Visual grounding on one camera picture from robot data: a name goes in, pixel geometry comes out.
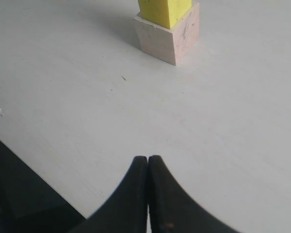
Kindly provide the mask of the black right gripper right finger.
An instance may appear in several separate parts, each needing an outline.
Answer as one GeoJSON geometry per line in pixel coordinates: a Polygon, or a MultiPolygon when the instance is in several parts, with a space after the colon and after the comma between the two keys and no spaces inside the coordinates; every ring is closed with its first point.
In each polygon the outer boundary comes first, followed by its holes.
{"type": "Polygon", "coordinates": [[[153,233],[236,233],[196,203],[158,155],[148,160],[148,205],[153,233]]]}

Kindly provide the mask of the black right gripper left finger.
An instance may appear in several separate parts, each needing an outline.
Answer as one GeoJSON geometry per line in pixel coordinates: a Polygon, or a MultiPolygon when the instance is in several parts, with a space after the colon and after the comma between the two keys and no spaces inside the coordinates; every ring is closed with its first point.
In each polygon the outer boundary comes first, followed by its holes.
{"type": "Polygon", "coordinates": [[[136,156],[104,204],[71,233],[145,233],[147,158],[136,156]]]}

